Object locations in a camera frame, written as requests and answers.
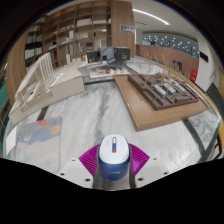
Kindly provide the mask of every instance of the glass wall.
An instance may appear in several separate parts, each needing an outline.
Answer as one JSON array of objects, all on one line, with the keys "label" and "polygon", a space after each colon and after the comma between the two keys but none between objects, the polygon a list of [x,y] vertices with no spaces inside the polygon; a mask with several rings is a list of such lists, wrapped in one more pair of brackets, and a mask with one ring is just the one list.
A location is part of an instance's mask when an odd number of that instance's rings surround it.
[{"label": "glass wall", "polygon": [[180,35],[167,33],[143,33],[142,44],[171,48],[199,60],[197,41]]}]

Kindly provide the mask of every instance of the architectural model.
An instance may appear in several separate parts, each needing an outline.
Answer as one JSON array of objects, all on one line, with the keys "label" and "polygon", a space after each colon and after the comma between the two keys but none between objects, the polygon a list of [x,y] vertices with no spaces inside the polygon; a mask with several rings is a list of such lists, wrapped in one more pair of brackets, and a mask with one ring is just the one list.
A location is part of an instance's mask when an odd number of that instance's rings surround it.
[{"label": "architectural model", "polygon": [[55,80],[51,56],[50,53],[46,53],[31,67],[16,92],[15,101],[20,110],[27,110],[29,101],[47,93]]},{"label": "architectural model", "polygon": [[169,66],[163,58],[163,72],[153,75],[151,57],[150,59],[146,58],[148,60],[145,61],[145,75],[129,75],[128,80],[139,90],[154,110],[176,107],[199,100],[198,95],[185,83],[189,78],[188,74],[184,81],[181,79],[183,76],[178,68],[175,65]]}]

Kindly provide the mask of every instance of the building model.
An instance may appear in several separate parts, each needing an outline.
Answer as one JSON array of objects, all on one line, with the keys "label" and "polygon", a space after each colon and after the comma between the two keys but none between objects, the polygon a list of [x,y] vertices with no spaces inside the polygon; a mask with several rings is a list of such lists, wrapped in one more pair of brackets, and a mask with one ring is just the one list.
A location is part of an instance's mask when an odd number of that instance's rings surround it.
[{"label": "building model", "polygon": [[83,76],[76,67],[67,65],[55,72],[50,53],[46,53],[32,65],[21,82],[9,112],[10,121],[16,125],[31,114],[83,91]]},{"label": "building model", "polygon": [[50,90],[56,80],[50,53],[41,56],[30,68],[15,95],[15,101],[21,111],[29,108],[29,102]]},{"label": "building model", "polygon": [[163,72],[153,75],[151,57],[146,58],[148,60],[146,60],[145,70],[148,74],[129,75],[128,80],[145,97],[154,110],[176,107],[199,100],[198,95],[186,85],[189,74],[183,78],[178,67],[176,65],[169,66],[163,58]]}]

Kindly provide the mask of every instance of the box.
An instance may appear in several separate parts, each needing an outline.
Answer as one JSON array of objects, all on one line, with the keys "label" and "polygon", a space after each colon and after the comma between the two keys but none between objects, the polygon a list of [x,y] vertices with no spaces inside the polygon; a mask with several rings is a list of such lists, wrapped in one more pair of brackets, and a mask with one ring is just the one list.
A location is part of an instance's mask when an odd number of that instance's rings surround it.
[{"label": "box", "polygon": [[77,27],[78,26],[85,26],[85,25],[89,25],[89,24],[92,24],[91,18],[89,18],[89,19],[82,19],[82,20],[78,20],[77,21]]}]

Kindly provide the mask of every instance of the red object on floor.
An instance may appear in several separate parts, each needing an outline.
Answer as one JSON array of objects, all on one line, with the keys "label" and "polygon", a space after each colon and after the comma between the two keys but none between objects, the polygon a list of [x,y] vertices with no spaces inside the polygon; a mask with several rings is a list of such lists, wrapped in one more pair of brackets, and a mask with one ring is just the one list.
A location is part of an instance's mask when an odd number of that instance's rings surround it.
[{"label": "red object on floor", "polygon": [[198,72],[195,71],[194,69],[191,69],[190,80],[191,80],[192,82],[195,82],[195,81],[196,81],[196,78],[197,78],[197,75],[198,75]]}]

